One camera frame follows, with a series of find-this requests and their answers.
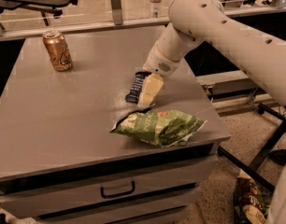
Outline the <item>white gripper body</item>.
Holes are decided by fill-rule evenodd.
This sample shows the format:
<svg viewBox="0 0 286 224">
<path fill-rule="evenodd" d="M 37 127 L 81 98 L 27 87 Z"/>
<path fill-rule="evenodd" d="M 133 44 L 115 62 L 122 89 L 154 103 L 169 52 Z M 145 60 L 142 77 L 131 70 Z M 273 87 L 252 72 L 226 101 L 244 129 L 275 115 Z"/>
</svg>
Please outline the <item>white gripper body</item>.
<svg viewBox="0 0 286 224">
<path fill-rule="evenodd" d="M 157 43 L 153 45 L 142 69 L 150 73 L 159 74 L 162 77 L 171 76 L 179 67 L 180 62 L 167 59 L 158 49 Z"/>
</svg>

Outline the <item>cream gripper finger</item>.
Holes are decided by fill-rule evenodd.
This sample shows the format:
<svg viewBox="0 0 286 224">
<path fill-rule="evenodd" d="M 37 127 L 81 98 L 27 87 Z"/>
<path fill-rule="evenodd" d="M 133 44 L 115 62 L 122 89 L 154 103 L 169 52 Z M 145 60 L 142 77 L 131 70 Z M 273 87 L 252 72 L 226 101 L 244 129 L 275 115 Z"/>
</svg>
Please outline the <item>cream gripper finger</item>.
<svg viewBox="0 0 286 224">
<path fill-rule="evenodd" d="M 164 79 L 161 75 L 152 73 L 145 78 L 142 91 L 139 95 L 138 105 L 149 106 L 164 85 Z"/>
</svg>

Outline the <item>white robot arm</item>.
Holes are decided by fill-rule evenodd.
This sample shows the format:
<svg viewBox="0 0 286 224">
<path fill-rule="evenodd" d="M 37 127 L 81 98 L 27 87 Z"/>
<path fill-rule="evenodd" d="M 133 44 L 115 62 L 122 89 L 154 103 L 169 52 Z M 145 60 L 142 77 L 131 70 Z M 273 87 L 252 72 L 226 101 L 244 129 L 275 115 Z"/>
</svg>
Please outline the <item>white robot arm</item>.
<svg viewBox="0 0 286 224">
<path fill-rule="evenodd" d="M 168 26 L 143 65 L 150 76 L 143 83 L 141 105 L 150 105 L 163 78 L 206 41 L 286 107 L 286 41 L 225 16 L 218 0 L 171 0 L 168 18 Z"/>
</svg>

